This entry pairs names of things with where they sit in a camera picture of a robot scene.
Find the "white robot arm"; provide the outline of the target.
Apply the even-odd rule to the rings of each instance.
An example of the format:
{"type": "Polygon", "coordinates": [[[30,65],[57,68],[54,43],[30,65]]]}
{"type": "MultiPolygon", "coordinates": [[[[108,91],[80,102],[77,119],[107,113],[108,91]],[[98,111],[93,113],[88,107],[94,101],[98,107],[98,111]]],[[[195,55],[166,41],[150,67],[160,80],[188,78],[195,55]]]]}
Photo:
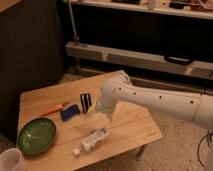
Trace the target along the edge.
{"type": "Polygon", "coordinates": [[[119,101],[125,101],[162,111],[170,116],[213,131],[213,96],[133,86],[124,71],[106,79],[96,110],[112,115],[119,101]]]}

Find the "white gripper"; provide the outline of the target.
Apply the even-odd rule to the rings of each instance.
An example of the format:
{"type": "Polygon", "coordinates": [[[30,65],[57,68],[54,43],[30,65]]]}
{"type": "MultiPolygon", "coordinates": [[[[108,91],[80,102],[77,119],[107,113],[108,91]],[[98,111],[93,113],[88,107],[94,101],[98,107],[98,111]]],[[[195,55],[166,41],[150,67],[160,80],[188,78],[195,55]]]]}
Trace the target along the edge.
{"type": "Polygon", "coordinates": [[[109,120],[112,120],[112,114],[115,110],[115,105],[104,105],[101,101],[96,102],[95,109],[104,114],[109,120]]]}

